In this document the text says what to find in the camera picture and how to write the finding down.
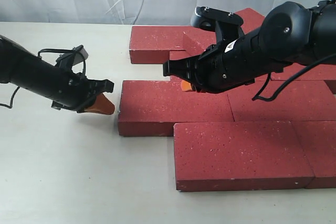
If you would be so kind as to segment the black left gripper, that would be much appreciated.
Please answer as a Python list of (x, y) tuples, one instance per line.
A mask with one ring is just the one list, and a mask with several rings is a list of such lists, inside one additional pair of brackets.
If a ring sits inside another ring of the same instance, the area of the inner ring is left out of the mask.
[(113, 92), (112, 81), (89, 79), (82, 70), (75, 73), (55, 65), (50, 66), (49, 73), (52, 90), (49, 99), (53, 109), (102, 115), (115, 112), (115, 105), (104, 95)]

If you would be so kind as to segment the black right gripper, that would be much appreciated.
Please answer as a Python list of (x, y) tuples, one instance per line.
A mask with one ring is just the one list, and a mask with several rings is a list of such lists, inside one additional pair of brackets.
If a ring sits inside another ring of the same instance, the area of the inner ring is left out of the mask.
[(283, 72), (291, 63), (272, 59), (258, 44), (259, 29), (255, 29), (227, 44), (210, 45), (202, 54), (168, 60), (163, 75), (176, 76), (183, 92), (218, 94), (253, 84), (255, 79), (272, 72)]

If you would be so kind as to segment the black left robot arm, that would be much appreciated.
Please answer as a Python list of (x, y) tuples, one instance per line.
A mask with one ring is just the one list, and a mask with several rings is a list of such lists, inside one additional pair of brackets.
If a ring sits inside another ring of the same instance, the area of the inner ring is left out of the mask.
[(86, 68), (74, 73), (73, 66), (86, 64), (83, 45), (72, 49), (45, 48), (34, 55), (18, 43), (1, 36), (1, 83), (11, 83), (52, 101), (56, 110), (111, 115), (114, 104), (104, 93), (113, 92), (110, 80), (92, 80)]

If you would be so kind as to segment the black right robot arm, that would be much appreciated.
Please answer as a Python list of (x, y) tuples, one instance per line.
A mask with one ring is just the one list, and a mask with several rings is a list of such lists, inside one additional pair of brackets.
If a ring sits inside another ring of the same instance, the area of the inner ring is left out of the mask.
[(294, 63), (305, 70), (335, 64), (335, 4), (330, 1), (313, 8), (285, 2), (249, 33), (243, 32), (239, 15), (204, 6), (195, 9), (191, 24), (214, 32), (216, 43), (200, 55), (165, 62), (163, 74), (181, 78), (196, 92), (222, 93)]

